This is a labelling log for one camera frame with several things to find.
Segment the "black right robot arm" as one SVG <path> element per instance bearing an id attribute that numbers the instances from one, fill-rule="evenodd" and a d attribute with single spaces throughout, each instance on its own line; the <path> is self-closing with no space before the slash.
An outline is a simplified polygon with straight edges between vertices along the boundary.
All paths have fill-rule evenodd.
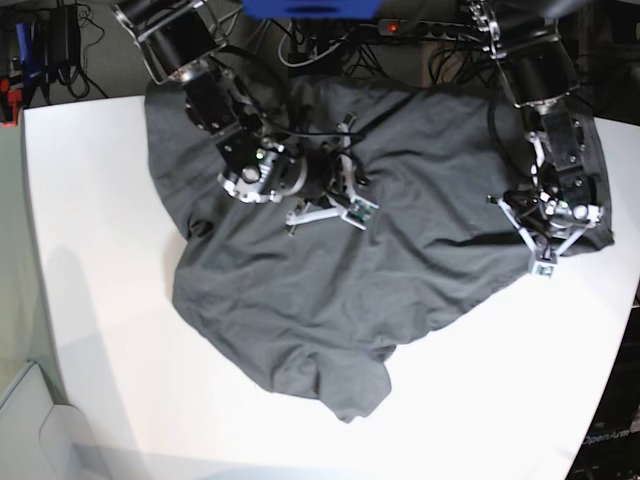
<path id="1" fill-rule="evenodd" d="M 297 197 L 325 207 L 347 207 L 355 197 L 354 166 L 329 146 L 337 132 L 303 130 L 283 82 L 269 66 L 275 105 L 259 98 L 243 77 L 221 60 L 237 55 L 257 65 L 248 51 L 230 45 L 222 22 L 205 23 L 203 1 L 119 1 L 112 7 L 140 49 L 152 79 L 179 85 L 191 122 L 208 132 L 224 161 L 219 181 L 244 203 L 277 203 Z"/>

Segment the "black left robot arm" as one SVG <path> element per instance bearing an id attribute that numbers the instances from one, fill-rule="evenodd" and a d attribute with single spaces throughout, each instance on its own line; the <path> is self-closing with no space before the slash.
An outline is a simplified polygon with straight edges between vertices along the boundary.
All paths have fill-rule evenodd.
<path id="1" fill-rule="evenodd" d="M 583 128 L 568 99 L 579 80 L 559 32 L 580 1 L 471 1 L 483 49 L 495 63 L 507 98 L 523 115 L 533 159 L 524 191 L 500 202 L 523 239 L 571 245 L 598 226 L 603 207 L 584 161 Z"/>

